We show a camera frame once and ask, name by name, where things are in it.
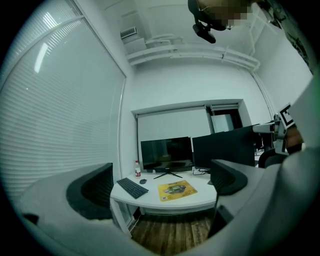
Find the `yellow magazine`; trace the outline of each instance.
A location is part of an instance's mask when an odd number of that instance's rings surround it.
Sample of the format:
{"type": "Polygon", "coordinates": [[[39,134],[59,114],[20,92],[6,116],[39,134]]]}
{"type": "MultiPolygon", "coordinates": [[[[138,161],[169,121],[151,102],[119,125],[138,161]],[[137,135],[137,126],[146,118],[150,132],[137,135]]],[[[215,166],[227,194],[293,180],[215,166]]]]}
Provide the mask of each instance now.
{"type": "Polygon", "coordinates": [[[158,185],[161,202],[184,198],[198,193],[186,180],[158,185]]]}

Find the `black keyboard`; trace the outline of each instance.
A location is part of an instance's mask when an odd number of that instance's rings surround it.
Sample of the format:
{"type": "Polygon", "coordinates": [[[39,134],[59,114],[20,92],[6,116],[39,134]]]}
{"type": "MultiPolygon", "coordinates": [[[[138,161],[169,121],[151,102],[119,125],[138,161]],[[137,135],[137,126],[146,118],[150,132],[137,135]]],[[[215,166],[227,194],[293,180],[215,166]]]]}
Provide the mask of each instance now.
{"type": "Polygon", "coordinates": [[[117,183],[134,199],[141,197],[149,191],[128,178],[120,179],[117,183]]]}

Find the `white desk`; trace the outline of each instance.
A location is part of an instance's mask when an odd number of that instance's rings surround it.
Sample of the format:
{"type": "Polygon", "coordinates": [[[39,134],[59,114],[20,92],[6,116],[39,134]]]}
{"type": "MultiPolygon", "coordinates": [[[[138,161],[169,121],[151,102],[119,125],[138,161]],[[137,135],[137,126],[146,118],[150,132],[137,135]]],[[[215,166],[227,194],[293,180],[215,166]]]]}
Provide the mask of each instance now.
{"type": "Polygon", "coordinates": [[[140,186],[149,190],[148,193],[142,195],[138,199],[134,199],[118,183],[113,186],[110,195],[111,207],[116,220],[121,227],[121,230],[129,237],[131,237],[131,234],[120,211],[119,203],[139,206],[142,214],[144,214],[144,208],[162,210],[194,209],[194,211],[196,212],[199,210],[199,208],[204,206],[215,206],[217,192],[214,186],[207,184],[210,180],[209,174],[193,175],[192,171],[186,171],[177,173],[177,175],[181,176],[182,178],[167,174],[163,177],[154,179],[159,175],[161,175],[161,173],[142,173],[141,178],[137,179],[134,173],[132,173],[127,177],[140,186]],[[142,179],[146,179],[147,182],[145,184],[140,184],[139,181],[142,179]],[[167,202],[160,201],[158,185],[184,180],[187,181],[191,186],[193,186],[197,190],[197,193],[167,202]]]}

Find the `computer monitor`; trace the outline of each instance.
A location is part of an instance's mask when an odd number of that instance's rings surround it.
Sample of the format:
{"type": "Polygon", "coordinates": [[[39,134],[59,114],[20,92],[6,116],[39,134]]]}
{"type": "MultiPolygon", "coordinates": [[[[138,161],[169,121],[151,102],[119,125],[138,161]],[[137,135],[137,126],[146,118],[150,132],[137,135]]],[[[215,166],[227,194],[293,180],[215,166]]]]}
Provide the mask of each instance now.
{"type": "Polygon", "coordinates": [[[141,141],[141,154],[144,170],[187,171],[193,166],[190,137],[141,141]]]}
{"type": "Polygon", "coordinates": [[[211,168],[211,160],[226,160],[255,166],[255,147],[251,126],[192,139],[194,166],[211,168]]]}

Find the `person's hand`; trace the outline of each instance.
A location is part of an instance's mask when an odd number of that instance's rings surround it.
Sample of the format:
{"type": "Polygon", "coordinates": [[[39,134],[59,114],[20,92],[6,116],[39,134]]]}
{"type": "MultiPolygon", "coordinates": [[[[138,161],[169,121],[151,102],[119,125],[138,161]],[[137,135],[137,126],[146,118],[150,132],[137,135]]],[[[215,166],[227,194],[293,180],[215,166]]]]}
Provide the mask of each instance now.
{"type": "Polygon", "coordinates": [[[286,141],[286,145],[285,145],[286,148],[291,148],[296,145],[302,144],[304,142],[296,126],[291,126],[286,131],[285,141],[286,141]]]}
{"type": "Polygon", "coordinates": [[[196,0],[200,10],[206,15],[222,24],[234,26],[235,21],[247,18],[249,7],[255,0],[196,0]]]}

